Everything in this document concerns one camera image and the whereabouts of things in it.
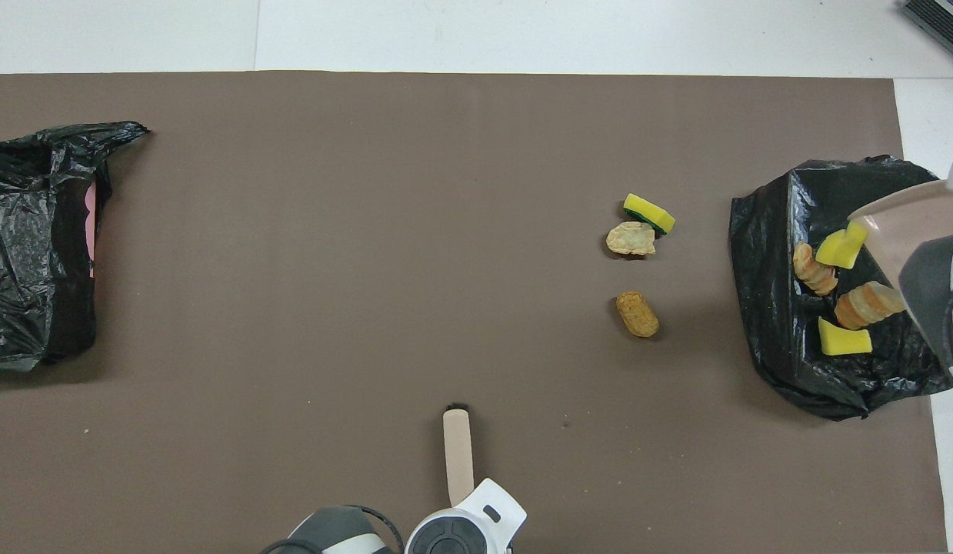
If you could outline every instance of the brown paper surface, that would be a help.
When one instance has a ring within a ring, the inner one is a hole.
[[[344,502],[407,536],[455,401],[519,552],[946,549],[927,399],[786,403],[728,261],[731,197],[901,155],[890,81],[0,76],[0,140],[121,119],[97,343],[0,375],[0,552],[257,552]],[[628,192],[678,220],[647,259],[605,250]]]

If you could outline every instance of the white floor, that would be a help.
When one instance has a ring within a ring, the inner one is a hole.
[[[432,71],[895,78],[945,176],[953,55],[895,0],[0,0],[0,73]],[[953,392],[932,399],[953,551]]]

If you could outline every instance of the garbage bag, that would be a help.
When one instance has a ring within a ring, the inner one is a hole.
[[[838,270],[838,287],[825,297],[797,280],[791,262],[797,243],[817,249],[856,209],[934,179],[927,169],[888,155],[810,161],[732,200],[729,252],[750,354],[757,373],[792,404],[841,421],[950,389],[950,376],[906,312],[868,327],[871,354],[821,353],[818,317],[835,321],[839,295],[867,281],[897,286],[866,249],[855,267]]]
[[[93,238],[111,195],[108,155],[148,130],[80,124],[0,142],[0,369],[93,344]]]

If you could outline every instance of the black cable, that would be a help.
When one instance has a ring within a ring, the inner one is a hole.
[[[380,519],[388,529],[391,530],[391,534],[395,536],[395,541],[398,543],[398,554],[405,554],[405,540],[402,539],[402,534],[398,532],[398,527],[395,527],[395,524],[384,515],[380,513],[377,509],[367,508],[366,506],[358,506],[356,504],[347,504],[350,508],[359,509],[363,513],[368,513],[371,516],[374,516],[377,519]]]
[[[301,539],[282,539],[277,542],[273,542],[268,545],[268,548],[265,548],[261,551],[261,554],[272,554],[278,548],[283,546],[297,546],[299,548],[304,548],[310,554],[322,554],[322,548],[315,546],[315,544],[308,542],[308,540]]]

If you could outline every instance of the yellow sponge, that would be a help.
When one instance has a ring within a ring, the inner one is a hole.
[[[674,228],[674,218],[671,214],[635,194],[627,194],[627,199],[623,202],[623,211],[638,220],[648,222],[659,234],[667,235]]]
[[[824,318],[818,318],[818,336],[821,337],[821,351],[825,355],[864,354],[873,351],[873,341],[869,331],[849,331],[842,329]]]
[[[818,247],[815,259],[825,265],[852,269],[867,234],[869,231],[863,225],[850,221],[847,228],[828,235]]]

